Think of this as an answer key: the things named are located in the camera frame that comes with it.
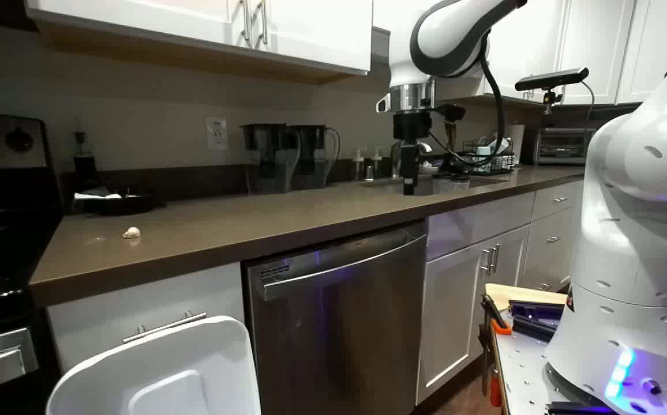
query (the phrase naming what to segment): white plastic chair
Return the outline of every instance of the white plastic chair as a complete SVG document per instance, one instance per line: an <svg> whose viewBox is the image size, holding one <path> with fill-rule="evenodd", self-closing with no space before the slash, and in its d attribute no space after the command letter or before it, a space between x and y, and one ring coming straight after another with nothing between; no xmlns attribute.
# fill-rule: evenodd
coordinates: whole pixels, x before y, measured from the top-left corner
<svg viewBox="0 0 667 415"><path fill-rule="evenodd" d="M94 354L56 384L45 415L260 415L243 323L214 316Z"/></svg>

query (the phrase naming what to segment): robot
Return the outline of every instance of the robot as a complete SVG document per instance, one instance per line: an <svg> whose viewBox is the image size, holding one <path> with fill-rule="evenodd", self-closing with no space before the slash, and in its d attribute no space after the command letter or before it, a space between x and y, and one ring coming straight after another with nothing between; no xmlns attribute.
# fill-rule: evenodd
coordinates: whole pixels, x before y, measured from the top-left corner
<svg viewBox="0 0 667 415"><path fill-rule="evenodd" d="M431 76L462 76L483 62L498 101L485 37L522 5L424 3L391 30L389 91L376 111L394 113L404 194L418 185L416 143L428 135L428 113L438 111ZM635 113L590 140L570 280L549 366L615 412L667 412L667 76Z"/></svg>

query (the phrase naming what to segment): brown countertop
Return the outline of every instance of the brown countertop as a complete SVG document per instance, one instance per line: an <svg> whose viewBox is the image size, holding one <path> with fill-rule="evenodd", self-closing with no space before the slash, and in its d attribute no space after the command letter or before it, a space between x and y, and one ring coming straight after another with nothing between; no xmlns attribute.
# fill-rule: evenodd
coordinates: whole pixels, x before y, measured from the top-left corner
<svg viewBox="0 0 667 415"><path fill-rule="evenodd" d="M42 306L260 257L356 232L424 218L581 177L581 169L522 166L503 182L436 196L402 196L361 185L170 202L132 216L64 216L30 288ZM121 240L128 226L138 240Z"/></svg>

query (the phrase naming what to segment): wall outlet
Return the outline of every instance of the wall outlet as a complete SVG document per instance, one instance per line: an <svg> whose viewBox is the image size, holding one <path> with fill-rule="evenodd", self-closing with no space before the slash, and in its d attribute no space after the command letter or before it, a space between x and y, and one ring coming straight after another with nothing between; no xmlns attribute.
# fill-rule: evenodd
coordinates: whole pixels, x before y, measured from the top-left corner
<svg viewBox="0 0 667 415"><path fill-rule="evenodd" d="M226 151L228 137L226 137L226 119L224 118L207 118L207 150L209 151Z"/></svg>

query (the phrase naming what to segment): stainless steel dishwasher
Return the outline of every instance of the stainless steel dishwasher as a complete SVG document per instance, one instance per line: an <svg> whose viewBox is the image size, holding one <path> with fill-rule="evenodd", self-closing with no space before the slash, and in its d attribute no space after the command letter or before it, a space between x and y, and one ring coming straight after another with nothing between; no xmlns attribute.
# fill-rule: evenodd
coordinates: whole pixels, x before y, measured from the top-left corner
<svg viewBox="0 0 667 415"><path fill-rule="evenodd" d="M423 222L247 263L262 415L405 415L416 406Z"/></svg>

